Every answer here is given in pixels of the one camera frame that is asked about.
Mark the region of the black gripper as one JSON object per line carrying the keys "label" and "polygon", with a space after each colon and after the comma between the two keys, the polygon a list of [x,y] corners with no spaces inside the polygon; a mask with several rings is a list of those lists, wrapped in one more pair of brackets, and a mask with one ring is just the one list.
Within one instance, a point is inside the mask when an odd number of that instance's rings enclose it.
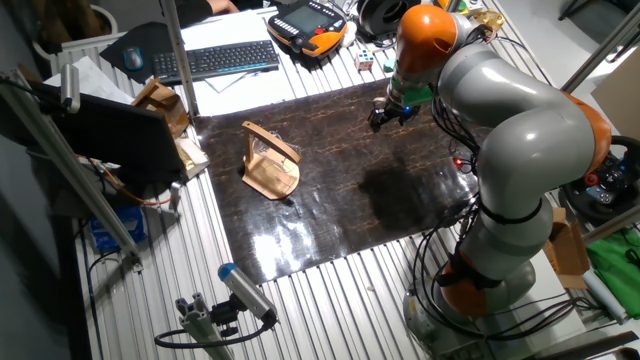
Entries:
{"label": "black gripper", "polygon": [[385,125],[394,119],[397,119],[400,124],[404,124],[415,117],[420,111],[419,105],[399,105],[385,97],[374,98],[372,104],[373,110],[368,117],[368,123],[374,133],[380,131],[381,125]]}

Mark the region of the person bare hand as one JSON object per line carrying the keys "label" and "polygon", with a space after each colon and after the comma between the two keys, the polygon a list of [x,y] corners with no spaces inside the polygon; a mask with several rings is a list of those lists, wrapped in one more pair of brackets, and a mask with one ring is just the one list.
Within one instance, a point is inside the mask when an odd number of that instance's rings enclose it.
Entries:
{"label": "person bare hand", "polygon": [[207,0],[213,15],[238,13],[239,9],[231,0]]}

